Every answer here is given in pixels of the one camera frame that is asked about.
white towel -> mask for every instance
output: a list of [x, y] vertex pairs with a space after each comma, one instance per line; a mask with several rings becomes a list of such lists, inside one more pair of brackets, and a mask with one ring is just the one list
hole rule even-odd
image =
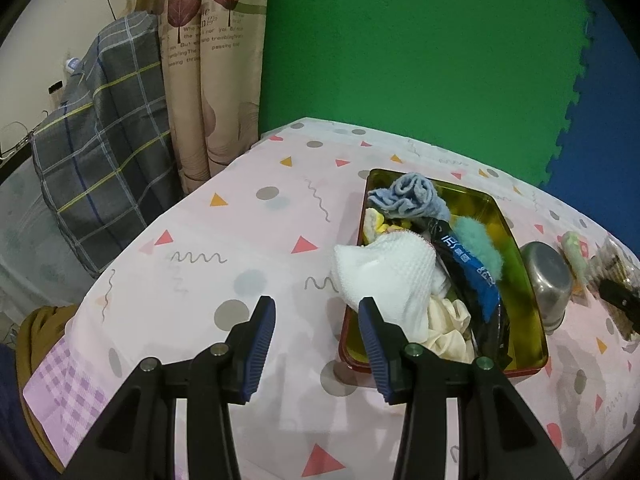
[[368, 246], [334, 248], [332, 275], [344, 301], [354, 310], [371, 296], [388, 323], [398, 325], [410, 342], [429, 337], [429, 304], [436, 253], [411, 231], [395, 231]]
[[429, 336], [422, 342], [425, 348], [449, 361], [471, 363], [474, 349], [471, 341], [465, 340], [463, 333], [469, 327], [471, 314], [462, 301], [443, 300], [431, 297], [427, 307]]

green wall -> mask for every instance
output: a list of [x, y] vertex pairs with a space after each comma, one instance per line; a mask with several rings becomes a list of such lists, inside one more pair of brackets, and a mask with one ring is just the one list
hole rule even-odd
[[260, 129], [362, 124], [537, 185], [587, 18], [585, 0], [269, 0]]

blue foam mat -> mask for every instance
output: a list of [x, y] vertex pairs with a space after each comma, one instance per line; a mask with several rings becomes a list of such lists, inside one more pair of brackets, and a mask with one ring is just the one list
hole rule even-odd
[[557, 144], [550, 179], [541, 188], [581, 211], [640, 255], [640, 59], [601, 0], [594, 12], [591, 47], [574, 89], [571, 121]]

white wall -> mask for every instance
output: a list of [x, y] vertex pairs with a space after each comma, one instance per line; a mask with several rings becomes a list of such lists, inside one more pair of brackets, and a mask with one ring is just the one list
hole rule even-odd
[[[116, 17], [126, 0], [111, 0]], [[113, 21], [107, 0], [31, 0], [0, 47], [0, 145], [6, 151], [51, 111], [48, 89], [65, 81], [63, 63], [82, 57]]]

screw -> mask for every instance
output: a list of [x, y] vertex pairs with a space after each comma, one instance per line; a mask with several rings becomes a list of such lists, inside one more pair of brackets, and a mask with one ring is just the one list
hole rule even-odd
[[404, 347], [404, 352], [411, 357], [418, 357], [424, 352], [424, 346], [418, 345], [418, 343], [409, 343]]
[[160, 361], [158, 361], [158, 359], [156, 359], [155, 357], [147, 357], [145, 359], [142, 359], [142, 362], [140, 363], [140, 369], [143, 372], [151, 372], [152, 370], [156, 369], [159, 362]]
[[226, 343], [216, 343], [209, 348], [209, 351], [215, 356], [221, 356], [229, 352], [229, 345]]
[[481, 370], [491, 370], [494, 367], [494, 362], [488, 357], [479, 357], [476, 359], [476, 365]]

